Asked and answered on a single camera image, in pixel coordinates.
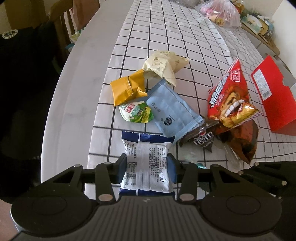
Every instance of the dark brown candy wrapper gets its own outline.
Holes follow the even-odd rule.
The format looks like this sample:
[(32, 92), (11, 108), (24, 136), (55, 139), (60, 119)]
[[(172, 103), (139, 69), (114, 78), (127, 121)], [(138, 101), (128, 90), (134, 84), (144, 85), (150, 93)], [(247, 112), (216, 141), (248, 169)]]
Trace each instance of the dark brown candy wrapper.
[(205, 120), (205, 123), (188, 132), (181, 140), (180, 140), (180, 147), (187, 142), (193, 142), (196, 145), (203, 147), (204, 149), (212, 152), (212, 146), (214, 142), (214, 134), (213, 130), (215, 129), (214, 126), (218, 125), (218, 120)]
[(237, 156), (250, 165), (257, 150), (258, 127), (254, 120), (231, 129), (218, 137), (226, 142)]

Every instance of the yellow snack package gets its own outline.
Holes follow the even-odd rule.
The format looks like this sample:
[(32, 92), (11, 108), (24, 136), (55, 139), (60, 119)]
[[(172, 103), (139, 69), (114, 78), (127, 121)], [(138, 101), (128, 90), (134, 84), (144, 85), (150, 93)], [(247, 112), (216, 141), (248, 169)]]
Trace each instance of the yellow snack package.
[(189, 64), (188, 58), (176, 55), (172, 51), (157, 50), (145, 61), (142, 68), (146, 78), (151, 76), (149, 72), (153, 71), (161, 79), (164, 78), (171, 85), (176, 86), (175, 73), (187, 64)]
[(147, 96), (144, 87), (144, 70), (122, 77), (110, 83), (113, 92), (114, 105), (120, 105), (129, 100)]

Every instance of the metal pin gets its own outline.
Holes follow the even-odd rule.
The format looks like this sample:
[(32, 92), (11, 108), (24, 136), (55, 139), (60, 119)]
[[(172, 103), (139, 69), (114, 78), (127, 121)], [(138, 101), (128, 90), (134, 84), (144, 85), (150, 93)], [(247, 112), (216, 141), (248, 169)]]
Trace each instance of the metal pin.
[(109, 201), (111, 201), (112, 199), (113, 199), (113, 196), (110, 195), (110, 194), (101, 194), (101, 195), (99, 196), (99, 200), (100, 200), (101, 202), (109, 202)]
[(194, 196), (190, 193), (184, 193), (184, 194), (180, 195), (180, 199), (184, 202), (185, 201), (192, 201), (194, 199)]

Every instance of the light blue packet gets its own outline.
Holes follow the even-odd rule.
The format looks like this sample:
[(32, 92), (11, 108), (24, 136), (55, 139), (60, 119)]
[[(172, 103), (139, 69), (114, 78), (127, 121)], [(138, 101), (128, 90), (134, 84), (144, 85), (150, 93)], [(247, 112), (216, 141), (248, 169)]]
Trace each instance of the light blue packet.
[(165, 137), (175, 136), (174, 143), (204, 123), (204, 119), (168, 86), (165, 79), (147, 94), (145, 102), (152, 110), (156, 125)]

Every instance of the red cardboard box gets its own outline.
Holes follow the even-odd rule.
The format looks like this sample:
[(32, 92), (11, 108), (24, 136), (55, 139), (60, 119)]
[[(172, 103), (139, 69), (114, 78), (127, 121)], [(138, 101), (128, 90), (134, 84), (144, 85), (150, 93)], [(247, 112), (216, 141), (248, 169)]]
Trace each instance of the red cardboard box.
[(271, 56), (267, 56), (251, 77), (260, 93), (271, 131), (296, 136), (296, 79)]

